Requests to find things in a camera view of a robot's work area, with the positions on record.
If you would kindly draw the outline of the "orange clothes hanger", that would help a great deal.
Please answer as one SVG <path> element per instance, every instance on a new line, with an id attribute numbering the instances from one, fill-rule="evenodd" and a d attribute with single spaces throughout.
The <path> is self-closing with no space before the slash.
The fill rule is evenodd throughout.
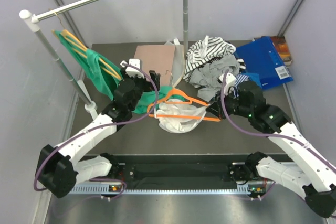
<path id="1" fill-rule="evenodd" d="M 220 119 L 206 116 L 209 104 L 188 96 L 184 91 L 172 85 L 164 98 L 147 107 L 147 113 L 152 118 L 176 118 L 184 120 L 200 120 L 219 122 Z"/>

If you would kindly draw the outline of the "white tank top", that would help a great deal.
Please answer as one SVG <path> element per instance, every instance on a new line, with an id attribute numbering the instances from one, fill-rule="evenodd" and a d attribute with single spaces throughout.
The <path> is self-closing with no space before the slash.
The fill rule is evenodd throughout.
<path id="1" fill-rule="evenodd" d="M 206 115 L 205 106 L 187 104 L 175 98 L 160 103 L 155 111 L 156 118 L 159 120 L 159 127 L 174 134 L 194 130 Z"/>

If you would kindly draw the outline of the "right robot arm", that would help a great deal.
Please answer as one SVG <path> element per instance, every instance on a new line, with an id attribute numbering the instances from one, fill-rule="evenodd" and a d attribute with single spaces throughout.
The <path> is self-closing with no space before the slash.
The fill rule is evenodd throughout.
<path id="1" fill-rule="evenodd" d="M 266 103 L 262 88 L 255 82 L 245 81 L 238 87 L 233 81 L 220 83 L 221 89 L 207 111 L 228 121 L 231 114 L 247 118 L 255 133 L 233 126 L 247 135 L 269 139 L 299 167 L 293 170 L 255 152 L 245 161 L 246 176 L 270 179 L 296 193 L 320 217 L 335 218 L 335 166 L 305 139 L 281 108 Z"/>

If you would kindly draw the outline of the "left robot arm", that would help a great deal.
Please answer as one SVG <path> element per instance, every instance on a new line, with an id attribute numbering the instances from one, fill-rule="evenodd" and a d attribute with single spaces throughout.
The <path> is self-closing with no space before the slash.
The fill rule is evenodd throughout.
<path id="1" fill-rule="evenodd" d="M 83 157 L 105 138 L 120 130 L 124 125 L 134 123 L 132 112 L 144 92 L 160 90 L 160 74 L 151 70 L 148 74 L 140 69 L 135 73 L 131 67 L 122 68 L 123 79 L 117 84 L 113 100 L 84 129 L 70 139 L 56 145 L 46 145 L 39 154 L 33 188 L 50 191 L 57 198 L 69 194 L 80 183 L 96 177 L 114 180 L 119 168 L 113 164 L 113 157 L 107 153 L 84 160 Z"/>

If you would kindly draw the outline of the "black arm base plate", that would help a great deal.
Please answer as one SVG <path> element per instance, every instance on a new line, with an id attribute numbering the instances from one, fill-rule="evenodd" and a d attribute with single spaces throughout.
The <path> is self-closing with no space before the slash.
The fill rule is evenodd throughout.
<path id="1" fill-rule="evenodd" d="M 112 175 L 127 182 L 147 182 L 149 178 L 218 178 L 223 181 L 259 179 L 256 165 L 265 154 L 159 154 L 113 155 Z"/>

